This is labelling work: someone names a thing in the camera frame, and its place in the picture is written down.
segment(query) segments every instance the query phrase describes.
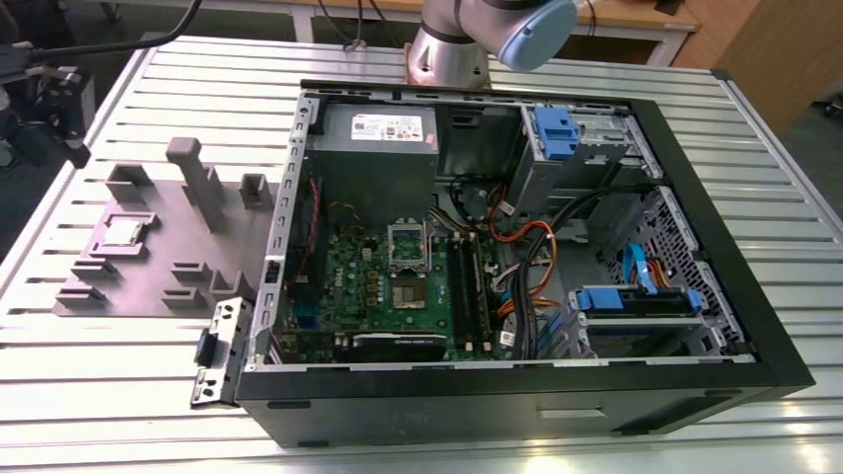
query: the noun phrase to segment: wire bundle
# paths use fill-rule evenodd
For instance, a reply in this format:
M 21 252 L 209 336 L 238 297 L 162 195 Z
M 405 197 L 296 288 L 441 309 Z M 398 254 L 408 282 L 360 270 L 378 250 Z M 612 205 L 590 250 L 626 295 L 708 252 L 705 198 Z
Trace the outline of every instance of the wire bundle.
M 562 207 L 562 209 L 557 212 L 550 220 L 549 232 L 548 235 L 554 235 L 556 230 L 560 229 L 570 218 L 580 212 L 586 206 L 600 200 L 602 197 L 616 194 L 641 194 L 649 192 L 656 185 L 652 184 L 640 184 L 640 185 L 625 185 L 601 188 L 594 190 L 585 195 L 573 199 L 568 204 Z M 534 260 L 538 255 L 538 251 L 545 245 L 548 239 L 537 238 L 533 240 L 529 250 L 526 251 L 526 255 L 521 260 L 521 263 L 528 263 Z M 550 241 L 553 245 L 556 244 L 556 239 L 552 238 Z M 513 311 L 514 311 L 514 347 L 513 347 L 513 356 L 516 358 L 534 358 L 536 357 L 536 338 L 538 333 L 537 328 L 537 319 L 533 309 L 533 301 L 530 290 L 526 286 L 526 279 L 529 277 L 529 265 L 520 265 L 517 272 L 510 281 L 510 291 L 512 291 L 512 302 L 513 302 Z
M 134 49 L 145 49 L 148 47 L 161 46 L 181 36 L 184 31 L 186 30 L 186 27 L 193 21 L 193 17 L 196 16 L 196 12 L 198 11 L 200 6 L 201 0 L 193 0 L 190 2 L 189 6 L 186 7 L 186 11 L 184 12 L 184 16 L 181 17 L 181 20 L 178 20 L 178 23 L 174 26 L 174 29 L 172 29 L 172 31 L 161 37 L 153 39 L 141 39 L 138 41 L 114 42 L 108 44 L 93 44 L 88 46 L 70 46 L 58 47 L 56 49 L 35 50 L 31 53 L 30 59 L 34 62 L 41 62 L 52 59 L 61 59 L 64 57 L 133 51 Z
M 558 249 L 556 247 L 556 236 L 554 236 L 553 229 L 550 228 L 550 224 L 548 224 L 546 222 L 541 220 L 533 220 L 530 222 L 526 222 L 520 227 L 520 229 L 517 229 L 514 233 L 509 235 L 501 235 L 500 233 L 497 233 L 497 230 L 494 229 L 494 225 L 493 225 L 493 217 L 497 213 L 497 210 L 500 209 L 500 205 L 502 204 L 504 196 L 505 196 L 505 186 L 501 186 L 500 198 L 497 199 L 497 203 L 494 207 L 488 211 L 488 216 L 485 217 L 485 222 L 488 225 L 488 233 L 490 234 L 492 238 L 497 242 L 512 243 L 522 239 L 533 229 L 540 229 L 542 231 L 542 237 L 550 242 L 550 260 L 548 262 L 548 266 L 544 271 L 544 275 L 541 276 L 541 280 L 538 281 L 538 284 L 533 288 L 529 288 L 528 292 L 529 292 L 529 296 L 536 298 L 534 299 L 536 305 L 558 306 L 558 303 L 553 301 L 537 299 L 537 296 L 541 294 L 541 291 L 544 291 L 544 288 L 546 287 L 550 281 L 550 275 L 553 274 L 553 268 L 556 267 L 556 259 L 558 257 Z M 514 309 L 514 303 L 509 299 L 502 303 L 502 305 L 497 309 L 497 317 L 498 318 L 505 317 L 505 315 L 509 314 L 513 311 L 513 309 Z
M 349 213 L 352 214 L 352 218 L 354 219 L 354 225 L 352 225 L 352 229 L 357 229 L 360 231 L 364 230 L 364 227 L 360 225 L 360 216 L 357 215 L 357 210 L 354 209 L 354 207 L 345 203 L 345 202 L 338 202 L 336 200 L 330 201 L 330 203 L 328 204 L 328 208 L 333 208 L 334 206 L 342 207 L 344 209 L 346 209 L 349 211 Z M 340 233 L 345 232 L 345 225 L 340 226 Z
M 304 272 L 304 269 L 306 267 L 306 259 L 310 256 L 310 247 L 313 246 L 313 242 L 316 241 L 316 229 L 317 229 L 317 222 L 318 222 L 318 201 L 321 199 L 318 196 L 318 189 L 316 188 L 316 181 L 312 178 L 308 181 L 310 185 L 310 193 L 313 195 L 313 213 L 310 215 L 310 226 L 306 232 L 306 246 L 304 247 L 304 257 L 301 258 L 301 265 L 298 266 L 298 270 L 294 273 L 294 278 L 292 279 L 292 281 L 288 281 L 286 284 L 290 284 L 292 282 L 294 282 L 297 277 Z
M 453 217 L 448 215 L 448 212 L 441 207 L 436 205 L 432 206 L 429 209 L 429 214 L 452 232 L 465 234 L 474 231 L 472 227 L 462 224 L 461 222 L 457 222 Z
M 588 10 L 590 10 L 590 17 L 588 18 L 588 36 L 596 36 L 596 11 L 593 10 L 593 2 L 584 0 L 588 4 Z
M 397 38 L 394 36 L 394 32 L 392 31 L 392 25 L 389 24 L 388 20 L 382 16 L 382 12 L 380 11 L 380 7 L 377 7 L 377 4 L 374 3 L 374 0 L 368 0 L 368 2 L 370 3 L 370 7 L 373 8 L 374 13 L 377 14 L 377 17 L 380 18 L 380 21 L 382 22 L 382 25 L 385 26 L 385 31 L 386 31 L 386 33 L 389 35 L 389 39 L 392 40 L 392 45 L 394 47 L 400 47 L 400 42 L 397 41 Z M 345 43 L 342 44 L 342 51 L 344 52 L 353 52 L 361 45 L 365 45 L 365 42 L 364 42 L 364 39 L 362 39 L 362 33 L 364 33 L 364 1 L 362 0 L 357 0 L 357 33 L 356 33 L 353 38 L 349 37 L 345 34 L 345 32 L 340 29 L 340 27 L 334 23 L 333 17 L 328 13 L 328 7 L 325 6 L 324 0 L 318 0 L 318 7 L 321 9 L 321 13 L 322 13 L 322 16 L 325 17 L 328 25 L 330 26 L 330 29 L 336 32 L 336 34 L 340 36 L 340 38 L 345 41 Z
M 668 279 L 668 275 L 664 271 L 664 267 L 660 261 L 648 260 L 646 261 L 646 270 L 649 274 L 653 276 L 653 283 L 658 288 L 669 288 L 670 280 Z M 629 277 L 629 282 L 634 284 L 637 282 L 637 272 L 632 270 L 632 276 Z

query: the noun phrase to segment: aluminum table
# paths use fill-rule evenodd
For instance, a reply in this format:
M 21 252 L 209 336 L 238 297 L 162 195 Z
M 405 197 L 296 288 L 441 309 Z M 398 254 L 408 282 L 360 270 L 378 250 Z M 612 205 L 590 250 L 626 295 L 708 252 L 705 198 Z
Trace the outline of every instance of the aluminum table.
M 838 472 L 843 226 L 728 81 L 706 71 L 554 61 L 490 65 L 496 89 L 654 100 L 742 249 L 816 386 L 662 436 L 280 449 L 240 410 L 190 412 L 204 321 L 58 318 L 53 295 L 110 195 L 114 163 L 176 179 L 162 151 L 194 136 L 225 181 L 278 179 L 302 78 L 400 83 L 402 52 L 182 38 L 138 51 L 0 267 L 0 466 L 116 472 Z

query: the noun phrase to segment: wooden desk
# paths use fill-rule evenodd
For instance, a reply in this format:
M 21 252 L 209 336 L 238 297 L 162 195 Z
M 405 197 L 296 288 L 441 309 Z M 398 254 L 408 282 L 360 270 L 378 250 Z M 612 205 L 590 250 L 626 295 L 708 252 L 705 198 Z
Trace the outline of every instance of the wooden desk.
M 677 67 L 725 69 L 776 133 L 843 74 L 843 1 L 685 0 L 704 27 Z
M 282 4 L 289 7 L 296 39 L 313 42 L 310 19 L 322 16 L 317 0 L 257 0 L 266 4 Z M 357 0 L 324 0 L 328 14 L 337 18 L 357 17 Z M 376 0 L 377 7 L 389 21 L 418 23 L 424 0 Z M 698 29 L 698 21 L 685 5 L 681 5 L 674 16 L 653 10 L 654 0 L 593 0 L 596 13 L 596 29 L 593 35 L 602 38 L 653 41 L 654 46 L 646 64 L 669 66 L 673 61 L 686 35 Z M 376 19 L 374 11 L 369 8 L 369 1 L 364 0 L 364 17 Z M 574 35 L 588 35 L 590 22 L 589 9 L 578 12 Z
M 656 2 L 649 0 L 592 0 L 592 2 L 598 26 L 684 32 L 694 32 L 698 29 L 698 21 L 684 4 L 676 15 L 669 16 L 653 10 Z M 317 0 L 284 0 L 284 3 L 318 5 Z M 357 0 L 324 0 L 324 3 L 329 7 L 357 8 Z M 420 13 L 424 0 L 376 0 L 376 4 L 384 11 Z M 369 0 L 364 0 L 364 6 L 369 7 Z M 577 23 L 588 25 L 589 19 L 589 11 L 586 9 L 580 11 Z

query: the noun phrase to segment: blue drive bracket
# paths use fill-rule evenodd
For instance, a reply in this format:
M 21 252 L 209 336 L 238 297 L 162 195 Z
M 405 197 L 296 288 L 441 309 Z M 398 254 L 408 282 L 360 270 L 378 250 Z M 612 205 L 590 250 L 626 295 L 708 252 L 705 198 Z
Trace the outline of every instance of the blue drive bracket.
M 656 294 L 658 289 L 649 278 L 646 256 L 644 255 L 644 248 L 638 244 L 626 244 L 622 250 L 622 282 L 626 284 L 629 284 L 629 278 L 632 277 L 632 266 L 634 266 L 634 271 L 637 272 L 640 285 L 644 286 L 649 294 Z
M 620 292 L 614 288 L 586 288 L 577 291 L 578 311 L 622 309 Z
M 544 158 L 568 161 L 580 145 L 580 126 L 570 119 L 568 109 L 536 107 L 536 131 L 544 146 Z

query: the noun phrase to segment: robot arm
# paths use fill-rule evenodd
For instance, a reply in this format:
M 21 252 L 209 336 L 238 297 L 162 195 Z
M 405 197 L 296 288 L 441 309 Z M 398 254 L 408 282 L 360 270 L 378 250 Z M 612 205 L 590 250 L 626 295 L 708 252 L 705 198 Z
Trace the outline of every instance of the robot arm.
M 408 55 L 410 81 L 482 87 L 488 56 L 514 70 L 544 64 L 577 22 L 574 0 L 428 0 Z

